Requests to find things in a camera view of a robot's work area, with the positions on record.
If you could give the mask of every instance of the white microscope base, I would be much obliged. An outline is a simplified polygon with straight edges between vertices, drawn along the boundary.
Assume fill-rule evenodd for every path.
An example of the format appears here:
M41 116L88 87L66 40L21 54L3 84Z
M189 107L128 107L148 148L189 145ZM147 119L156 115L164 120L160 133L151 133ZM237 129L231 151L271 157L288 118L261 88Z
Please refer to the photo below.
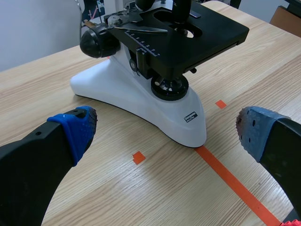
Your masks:
M151 79L129 73L114 57L74 76L71 88L76 95L106 102L147 120L183 146L200 147L206 141L203 106L191 88L180 100L161 100L151 91Z

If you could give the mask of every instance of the orange tape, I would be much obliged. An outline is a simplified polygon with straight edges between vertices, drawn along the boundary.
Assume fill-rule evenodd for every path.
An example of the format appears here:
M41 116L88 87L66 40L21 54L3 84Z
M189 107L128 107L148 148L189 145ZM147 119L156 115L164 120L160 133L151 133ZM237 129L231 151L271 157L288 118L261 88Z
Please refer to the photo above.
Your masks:
M219 100L218 102L215 103L219 108L223 109L225 106L227 106L225 104L225 102L223 102L222 100Z
M133 154L133 161L138 165L139 163L143 162L145 160L145 156L141 152L137 152Z
M280 226L281 222L207 148L195 150L267 226Z

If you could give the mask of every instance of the orange tape marker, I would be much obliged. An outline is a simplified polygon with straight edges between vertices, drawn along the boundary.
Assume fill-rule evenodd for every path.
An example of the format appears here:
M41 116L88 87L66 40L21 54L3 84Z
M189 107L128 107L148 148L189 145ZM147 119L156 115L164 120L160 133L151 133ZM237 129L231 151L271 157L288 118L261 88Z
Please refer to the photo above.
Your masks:
M145 156L141 152L137 152L133 154L133 161L138 165L139 163L143 162L145 160Z
M215 103L219 108L223 109L225 106L227 106L225 104L225 102L223 102L222 100L219 100L218 102Z
M281 222L207 148L202 146L195 150L267 226L281 225Z

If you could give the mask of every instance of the focus knob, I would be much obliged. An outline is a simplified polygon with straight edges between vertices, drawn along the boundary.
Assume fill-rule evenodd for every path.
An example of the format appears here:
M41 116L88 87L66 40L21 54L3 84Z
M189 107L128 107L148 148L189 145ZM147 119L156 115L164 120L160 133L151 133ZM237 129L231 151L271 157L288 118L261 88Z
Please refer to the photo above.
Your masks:
M80 49L89 57L109 57L120 50L120 42L102 23L84 33L80 40Z

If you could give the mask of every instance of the black microscope stage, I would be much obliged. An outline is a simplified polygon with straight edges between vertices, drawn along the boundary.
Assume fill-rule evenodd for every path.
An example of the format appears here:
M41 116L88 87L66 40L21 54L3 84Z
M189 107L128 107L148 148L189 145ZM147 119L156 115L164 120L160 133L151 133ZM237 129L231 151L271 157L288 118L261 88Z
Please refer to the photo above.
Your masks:
M193 2L187 23L178 25L172 21L171 10L157 8L141 13L137 26L168 30L167 33L125 31L117 28L108 31L126 45L132 55L137 49L145 52L147 65L164 79L172 80L194 69L201 63L244 42L249 28ZM188 38L179 30L194 34Z

